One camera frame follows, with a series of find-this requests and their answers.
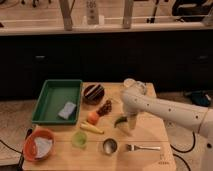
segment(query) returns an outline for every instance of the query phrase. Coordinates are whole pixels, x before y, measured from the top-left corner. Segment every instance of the green tray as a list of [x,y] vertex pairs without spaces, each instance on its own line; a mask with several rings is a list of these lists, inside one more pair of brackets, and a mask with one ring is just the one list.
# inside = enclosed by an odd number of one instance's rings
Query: green tray
[[[81,88],[81,80],[46,80],[33,113],[32,123],[75,124],[78,120]],[[68,101],[76,104],[76,109],[69,119],[65,120],[59,117],[58,113]]]

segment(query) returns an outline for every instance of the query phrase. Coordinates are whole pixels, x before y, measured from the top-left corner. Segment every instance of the cable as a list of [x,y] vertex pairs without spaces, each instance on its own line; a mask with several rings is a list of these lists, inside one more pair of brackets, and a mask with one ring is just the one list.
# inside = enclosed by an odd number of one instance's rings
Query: cable
[[195,144],[196,144],[195,133],[192,132],[192,135],[193,135],[193,144],[192,144],[192,147],[190,149],[188,149],[188,150],[179,150],[179,149],[175,148],[173,145],[170,145],[170,146],[172,147],[173,150],[175,150],[175,151],[177,151],[179,153],[189,153],[189,152],[191,152],[194,149]]
[[72,1],[72,5],[71,5],[71,7],[70,7],[70,14],[72,13],[72,10],[73,10],[74,5],[75,5],[75,0]]
[[12,148],[12,147],[10,147],[9,145],[7,145],[7,144],[6,144],[4,141],[2,141],[1,139],[0,139],[0,143],[2,143],[3,145],[5,145],[5,146],[6,146],[7,148],[9,148],[10,150],[13,150],[13,151],[15,151],[16,153],[22,154],[22,152],[20,152],[20,151],[14,149],[14,148]]
[[185,166],[187,167],[188,171],[191,171],[191,168],[189,166],[189,164],[186,162],[186,160],[184,160],[181,156],[177,155],[177,154],[173,154],[173,156],[179,158],[180,160],[182,160],[182,162],[185,164]]

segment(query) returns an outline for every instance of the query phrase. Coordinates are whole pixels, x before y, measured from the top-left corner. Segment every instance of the black chair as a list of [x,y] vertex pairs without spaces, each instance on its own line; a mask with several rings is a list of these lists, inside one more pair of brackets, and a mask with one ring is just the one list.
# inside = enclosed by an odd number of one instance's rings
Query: black chair
[[[180,19],[186,22],[202,21],[205,15],[213,7],[213,2],[209,5],[204,5],[207,0],[176,0],[172,7],[172,15],[180,16]],[[191,4],[194,6],[184,7],[181,5]]]

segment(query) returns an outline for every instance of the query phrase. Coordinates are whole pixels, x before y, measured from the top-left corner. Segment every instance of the wooden tabletop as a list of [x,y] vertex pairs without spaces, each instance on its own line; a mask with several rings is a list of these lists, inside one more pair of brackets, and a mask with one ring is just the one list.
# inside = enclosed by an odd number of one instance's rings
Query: wooden tabletop
[[[83,90],[92,83],[84,83]],[[97,171],[172,171],[176,170],[166,130],[163,121],[149,113],[143,112],[137,117],[136,128],[127,131],[125,127],[114,128],[115,120],[122,115],[120,91],[122,83],[101,83],[105,88],[105,97],[97,106],[81,103],[78,122],[75,126],[45,126],[54,132],[55,145],[51,156],[46,160],[31,163],[24,161],[24,170],[97,170]],[[151,83],[147,83],[148,95],[155,97]],[[99,119],[97,126],[104,134],[86,132],[87,145],[85,149],[72,146],[71,138],[78,131],[79,124],[86,119],[90,111],[97,110],[107,99],[112,100],[112,112]],[[112,155],[102,151],[103,141],[113,138],[118,143],[118,150]],[[127,152],[125,144],[143,146],[160,146],[160,151],[138,150]]]

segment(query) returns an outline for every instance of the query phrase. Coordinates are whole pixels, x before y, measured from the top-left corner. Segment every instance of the sponge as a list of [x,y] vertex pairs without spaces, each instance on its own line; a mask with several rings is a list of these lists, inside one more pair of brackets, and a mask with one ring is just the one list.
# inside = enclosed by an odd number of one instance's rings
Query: sponge
[[69,116],[73,113],[73,111],[76,108],[76,104],[72,103],[72,102],[66,102],[66,104],[64,105],[64,108],[60,110],[60,112],[58,113],[58,115],[63,118],[63,119],[68,119]]

